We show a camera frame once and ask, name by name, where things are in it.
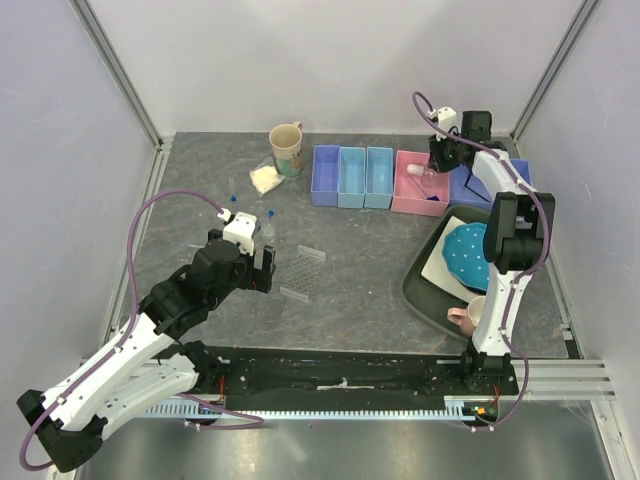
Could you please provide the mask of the glass flask with stopper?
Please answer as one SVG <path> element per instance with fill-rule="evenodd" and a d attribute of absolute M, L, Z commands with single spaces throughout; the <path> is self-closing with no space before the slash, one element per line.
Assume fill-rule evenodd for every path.
<path fill-rule="evenodd" d="M 406 179 L 409 184 L 425 197 L 434 196 L 437 189 L 445 189 L 448 185 L 448 175 L 418 164 L 406 167 Z"/>

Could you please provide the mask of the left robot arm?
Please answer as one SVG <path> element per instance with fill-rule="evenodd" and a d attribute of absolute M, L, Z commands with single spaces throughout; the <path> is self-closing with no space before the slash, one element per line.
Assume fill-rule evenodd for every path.
<path fill-rule="evenodd" d="M 255 265 L 256 220 L 236 215 L 208 234 L 192 261 L 156 284 L 118 333 L 65 380 L 28 390 L 17 405 L 52 466 L 73 471 L 131 418 L 164 399 L 208 393 L 223 377 L 221 360 L 200 341 L 181 343 L 190 329 L 236 289 L 268 293 L 275 250 Z"/>

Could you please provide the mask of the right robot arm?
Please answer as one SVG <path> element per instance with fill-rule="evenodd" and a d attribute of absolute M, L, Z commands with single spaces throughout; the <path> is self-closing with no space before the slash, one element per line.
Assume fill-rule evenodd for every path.
<path fill-rule="evenodd" d="M 488 112 L 466 115 L 471 118 L 468 136 L 453 132 L 456 113 L 448 107 L 431 110 L 423 118 L 435 130 L 430 164 L 440 173 L 466 166 L 493 198 L 483 240 L 488 290 L 457 371 L 460 386 L 477 394 L 493 382 L 507 384 L 512 375 L 512 331 L 524 291 L 548 257 L 555 198 L 537 192 L 516 171 L 509 154 L 488 143 Z"/>

